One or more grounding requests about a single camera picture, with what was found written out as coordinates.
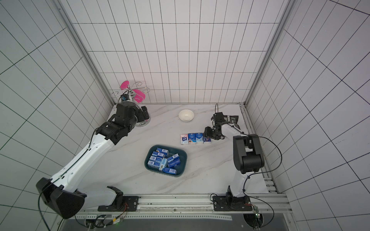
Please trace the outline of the blue red pocket tissue pack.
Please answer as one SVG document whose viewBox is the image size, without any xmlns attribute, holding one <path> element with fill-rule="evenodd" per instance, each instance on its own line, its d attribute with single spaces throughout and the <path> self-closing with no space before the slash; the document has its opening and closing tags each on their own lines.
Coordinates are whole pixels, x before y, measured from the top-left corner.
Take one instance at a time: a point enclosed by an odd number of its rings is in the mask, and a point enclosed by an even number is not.
<svg viewBox="0 0 370 231">
<path fill-rule="evenodd" d="M 203 142 L 204 142 L 204 143 L 211 143 L 211 142 L 212 142 L 212 140 L 211 140 L 211 138 L 204 137 L 204 138 L 203 138 Z"/>
</svg>

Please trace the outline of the blue white pocket tissue pack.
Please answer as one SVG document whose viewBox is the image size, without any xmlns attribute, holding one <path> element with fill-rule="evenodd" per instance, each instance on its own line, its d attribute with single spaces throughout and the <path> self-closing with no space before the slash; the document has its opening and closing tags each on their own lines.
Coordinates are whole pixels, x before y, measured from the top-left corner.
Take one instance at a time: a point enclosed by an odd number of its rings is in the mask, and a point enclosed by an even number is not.
<svg viewBox="0 0 370 231">
<path fill-rule="evenodd" d="M 195 136 L 196 136 L 196 143 L 197 144 L 203 144 L 204 143 L 203 133 L 196 133 Z"/>
</svg>

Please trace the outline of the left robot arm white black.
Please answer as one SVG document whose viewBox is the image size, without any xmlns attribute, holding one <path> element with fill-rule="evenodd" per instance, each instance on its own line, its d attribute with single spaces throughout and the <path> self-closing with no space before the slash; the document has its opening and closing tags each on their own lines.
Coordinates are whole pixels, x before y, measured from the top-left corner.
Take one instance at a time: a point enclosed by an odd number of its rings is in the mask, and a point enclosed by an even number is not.
<svg viewBox="0 0 370 231">
<path fill-rule="evenodd" d="M 40 200 L 63 219 L 74 217 L 87 208 L 103 207 L 120 211 L 123 192 L 114 186 L 100 191 L 84 191 L 79 185 L 97 161 L 135 127 L 150 121 L 146 106 L 126 101 L 116 105 L 116 113 L 94 130 L 88 144 L 51 178 L 41 178 L 36 188 Z"/>
</svg>

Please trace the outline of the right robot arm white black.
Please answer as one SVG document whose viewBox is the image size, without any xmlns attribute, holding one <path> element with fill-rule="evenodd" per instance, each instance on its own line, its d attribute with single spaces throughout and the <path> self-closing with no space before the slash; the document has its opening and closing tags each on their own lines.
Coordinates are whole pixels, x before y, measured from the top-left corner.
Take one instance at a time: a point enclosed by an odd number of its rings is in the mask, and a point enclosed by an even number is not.
<svg viewBox="0 0 370 231">
<path fill-rule="evenodd" d="M 213 140 L 227 139 L 232 144 L 230 151 L 236 172 L 227 189 L 229 198 L 268 192 L 262 173 L 265 166 L 263 150 L 256 134 L 246 134 L 239 125 L 222 121 L 206 127 L 203 136 Z"/>
</svg>

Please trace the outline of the teal storage tray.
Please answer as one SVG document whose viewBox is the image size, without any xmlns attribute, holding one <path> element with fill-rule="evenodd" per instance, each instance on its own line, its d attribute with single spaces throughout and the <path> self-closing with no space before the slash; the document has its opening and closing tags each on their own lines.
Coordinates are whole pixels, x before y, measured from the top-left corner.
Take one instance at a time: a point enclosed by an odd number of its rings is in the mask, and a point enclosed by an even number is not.
<svg viewBox="0 0 370 231">
<path fill-rule="evenodd" d="M 167 174 L 159 171 L 160 163 L 163 158 L 168 160 L 167 167 L 177 170 L 177 174 L 173 176 L 177 177 L 183 174 L 188 160 L 187 153 L 181 149 L 164 145 L 154 145 L 149 149 L 144 166 L 150 171 Z"/>
</svg>

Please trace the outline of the pink cup lower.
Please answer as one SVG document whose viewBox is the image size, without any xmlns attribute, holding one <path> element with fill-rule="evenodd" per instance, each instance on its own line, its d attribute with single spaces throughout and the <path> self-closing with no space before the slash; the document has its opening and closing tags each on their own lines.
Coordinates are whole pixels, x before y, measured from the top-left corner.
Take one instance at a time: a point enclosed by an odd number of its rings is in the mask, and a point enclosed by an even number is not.
<svg viewBox="0 0 370 231">
<path fill-rule="evenodd" d="M 133 89 L 133 92 L 135 93 L 134 100 L 137 103 L 142 103 L 145 100 L 146 95 L 141 90 Z"/>
</svg>

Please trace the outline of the pink cup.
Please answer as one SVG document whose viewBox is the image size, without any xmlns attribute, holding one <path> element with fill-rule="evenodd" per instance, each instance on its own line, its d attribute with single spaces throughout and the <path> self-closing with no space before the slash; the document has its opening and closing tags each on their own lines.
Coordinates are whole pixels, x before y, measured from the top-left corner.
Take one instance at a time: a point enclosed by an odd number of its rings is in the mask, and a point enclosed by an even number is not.
<svg viewBox="0 0 370 231">
<path fill-rule="evenodd" d="M 129 89 L 130 88 L 130 83 L 128 80 L 124 81 L 121 86 L 120 86 L 120 89 L 121 90 L 126 90 L 126 89 Z"/>
<path fill-rule="evenodd" d="M 134 100 L 137 103 L 142 103 L 145 100 L 146 95 L 141 90 L 133 89 L 133 92 L 135 93 Z"/>
</svg>

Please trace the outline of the black snack bag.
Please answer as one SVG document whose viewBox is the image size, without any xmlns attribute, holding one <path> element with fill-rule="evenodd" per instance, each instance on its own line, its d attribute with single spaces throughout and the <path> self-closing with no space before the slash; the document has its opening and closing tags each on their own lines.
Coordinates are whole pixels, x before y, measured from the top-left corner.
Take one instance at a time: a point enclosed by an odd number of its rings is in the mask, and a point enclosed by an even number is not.
<svg viewBox="0 0 370 231">
<path fill-rule="evenodd" d="M 237 124 L 239 121 L 239 116 L 228 116 L 228 119 L 231 123 Z"/>
</svg>

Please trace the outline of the pink cup upper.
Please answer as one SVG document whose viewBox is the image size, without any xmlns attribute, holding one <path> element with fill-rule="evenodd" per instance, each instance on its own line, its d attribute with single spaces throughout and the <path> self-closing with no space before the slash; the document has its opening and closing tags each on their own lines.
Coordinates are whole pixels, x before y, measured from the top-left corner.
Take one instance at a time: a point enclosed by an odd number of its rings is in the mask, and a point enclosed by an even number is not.
<svg viewBox="0 0 370 231">
<path fill-rule="evenodd" d="M 128 80 L 124 81 L 121 86 L 120 86 L 120 89 L 121 90 L 126 90 L 126 89 L 129 89 L 130 88 L 130 83 Z"/>
</svg>

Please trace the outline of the chrome cup holder stand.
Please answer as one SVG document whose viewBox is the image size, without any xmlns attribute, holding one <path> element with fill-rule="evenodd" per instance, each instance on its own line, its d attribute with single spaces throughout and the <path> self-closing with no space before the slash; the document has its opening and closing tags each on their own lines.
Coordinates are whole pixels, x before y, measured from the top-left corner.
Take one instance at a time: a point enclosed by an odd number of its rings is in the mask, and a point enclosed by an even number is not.
<svg viewBox="0 0 370 231">
<path fill-rule="evenodd" d="M 146 95 L 150 92 L 148 87 L 142 87 L 142 82 L 135 82 L 133 86 L 130 86 L 128 80 L 124 81 L 119 88 L 122 93 L 118 90 L 113 90 L 111 97 L 115 98 L 119 104 L 123 102 L 131 102 L 134 104 L 134 109 L 136 110 L 136 126 L 144 127 L 150 122 L 150 115 L 145 106 L 140 106 Z"/>
</svg>

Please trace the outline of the white bowl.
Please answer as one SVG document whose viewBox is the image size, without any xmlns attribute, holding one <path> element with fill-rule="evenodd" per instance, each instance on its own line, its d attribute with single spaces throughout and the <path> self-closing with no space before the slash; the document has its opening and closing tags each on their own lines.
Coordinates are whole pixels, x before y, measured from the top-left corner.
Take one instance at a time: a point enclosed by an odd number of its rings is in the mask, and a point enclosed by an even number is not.
<svg viewBox="0 0 370 231">
<path fill-rule="evenodd" d="M 190 109 L 184 109 L 184 110 L 181 110 L 178 114 L 179 118 L 181 121 L 183 122 L 190 122 L 194 119 L 195 117 L 195 114 L 192 110 Z"/>
</svg>

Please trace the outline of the blue tissue pack front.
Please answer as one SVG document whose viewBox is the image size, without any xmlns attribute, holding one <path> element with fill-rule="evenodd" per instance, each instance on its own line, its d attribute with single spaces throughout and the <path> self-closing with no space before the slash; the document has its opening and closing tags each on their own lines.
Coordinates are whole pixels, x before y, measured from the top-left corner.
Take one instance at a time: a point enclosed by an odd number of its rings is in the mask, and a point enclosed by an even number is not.
<svg viewBox="0 0 370 231">
<path fill-rule="evenodd" d="M 177 174 L 177 170 L 176 169 L 173 169 L 173 168 L 169 168 L 169 167 L 166 167 L 164 170 L 163 170 L 164 173 L 167 173 L 167 174 L 172 174 L 172 175 L 176 175 Z"/>
</svg>

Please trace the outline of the light blue tissue pack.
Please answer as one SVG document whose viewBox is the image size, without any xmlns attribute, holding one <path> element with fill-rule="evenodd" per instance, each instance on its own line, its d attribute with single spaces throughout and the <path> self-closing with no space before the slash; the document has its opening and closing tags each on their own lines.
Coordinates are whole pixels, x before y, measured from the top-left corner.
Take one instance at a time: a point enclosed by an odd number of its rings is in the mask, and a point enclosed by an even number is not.
<svg viewBox="0 0 370 231">
<path fill-rule="evenodd" d="M 166 158 L 163 158 L 160 163 L 159 171 L 163 172 L 164 169 L 167 167 L 167 164 L 168 164 L 168 160 Z"/>
</svg>

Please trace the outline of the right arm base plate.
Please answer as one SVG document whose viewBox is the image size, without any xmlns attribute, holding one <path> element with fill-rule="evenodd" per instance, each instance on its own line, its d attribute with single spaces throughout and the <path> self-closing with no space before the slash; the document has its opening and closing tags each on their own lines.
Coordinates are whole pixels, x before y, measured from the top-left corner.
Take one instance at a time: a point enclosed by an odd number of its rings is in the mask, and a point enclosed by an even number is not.
<svg viewBox="0 0 370 231">
<path fill-rule="evenodd" d="M 252 211 L 253 207 L 248 196 L 234 197 L 234 196 L 218 196 L 211 195 L 210 197 L 214 211 L 229 212 L 229 211 Z"/>
</svg>

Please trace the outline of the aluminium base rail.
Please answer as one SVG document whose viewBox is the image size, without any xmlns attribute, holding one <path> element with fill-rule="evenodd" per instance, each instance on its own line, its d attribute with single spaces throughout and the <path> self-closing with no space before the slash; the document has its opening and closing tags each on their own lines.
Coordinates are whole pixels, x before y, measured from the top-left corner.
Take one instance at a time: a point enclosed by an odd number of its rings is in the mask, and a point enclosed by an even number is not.
<svg viewBox="0 0 370 231">
<path fill-rule="evenodd" d="M 213 194 L 147 194 L 140 195 L 135 212 L 99 212 L 98 208 L 83 209 L 73 218 L 93 222 L 103 220 L 105 223 L 118 223 L 124 219 L 140 218 L 205 218 L 230 220 L 232 214 L 247 214 L 255 217 L 292 213 L 288 199 L 283 194 L 250 195 L 252 211 L 214 211 L 210 199 Z"/>
</svg>

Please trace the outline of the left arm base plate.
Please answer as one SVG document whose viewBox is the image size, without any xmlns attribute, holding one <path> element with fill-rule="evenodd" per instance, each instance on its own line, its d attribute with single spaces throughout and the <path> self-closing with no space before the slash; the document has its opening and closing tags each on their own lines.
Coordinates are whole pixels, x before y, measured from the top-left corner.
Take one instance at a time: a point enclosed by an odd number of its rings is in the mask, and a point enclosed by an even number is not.
<svg viewBox="0 0 370 231">
<path fill-rule="evenodd" d="M 99 206 L 99 212 L 135 212 L 139 196 L 119 196 L 109 206 Z"/>
</svg>

